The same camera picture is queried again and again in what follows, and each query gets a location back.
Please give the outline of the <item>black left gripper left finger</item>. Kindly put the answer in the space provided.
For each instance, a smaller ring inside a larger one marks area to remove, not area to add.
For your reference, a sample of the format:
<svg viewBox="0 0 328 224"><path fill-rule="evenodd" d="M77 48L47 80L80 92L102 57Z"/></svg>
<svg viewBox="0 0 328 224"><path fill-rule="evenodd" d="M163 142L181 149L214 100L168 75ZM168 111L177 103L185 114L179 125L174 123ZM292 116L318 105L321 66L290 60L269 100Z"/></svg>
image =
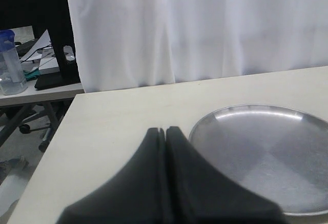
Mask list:
<svg viewBox="0 0 328 224"><path fill-rule="evenodd" d="M66 207L58 223L165 223L164 132L147 130L125 166L104 185Z"/></svg>

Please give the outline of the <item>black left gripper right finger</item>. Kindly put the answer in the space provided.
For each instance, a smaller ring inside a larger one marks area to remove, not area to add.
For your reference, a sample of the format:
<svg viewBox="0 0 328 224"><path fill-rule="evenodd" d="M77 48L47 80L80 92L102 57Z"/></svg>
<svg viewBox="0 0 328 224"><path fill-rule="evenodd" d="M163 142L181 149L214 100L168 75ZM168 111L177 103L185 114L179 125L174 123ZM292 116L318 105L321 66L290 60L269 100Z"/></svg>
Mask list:
<svg viewBox="0 0 328 224"><path fill-rule="evenodd" d="M172 205L179 223L286 223L278 204L233 182L208 163L179 127L166 131Z"/></svg>

